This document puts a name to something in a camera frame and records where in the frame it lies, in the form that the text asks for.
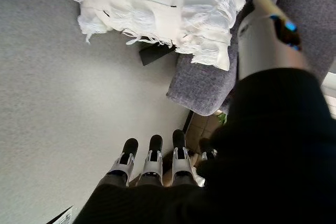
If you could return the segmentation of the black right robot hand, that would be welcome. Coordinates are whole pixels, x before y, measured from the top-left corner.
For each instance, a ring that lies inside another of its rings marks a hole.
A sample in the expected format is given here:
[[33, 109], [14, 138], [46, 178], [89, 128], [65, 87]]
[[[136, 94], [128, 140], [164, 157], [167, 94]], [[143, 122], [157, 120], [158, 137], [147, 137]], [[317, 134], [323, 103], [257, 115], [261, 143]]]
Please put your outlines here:
[[238, 29], [239, 82], [205, 186], [98, 186], [75, 223], [335, 223], [335, 120], [297, 26], [253, 0]]

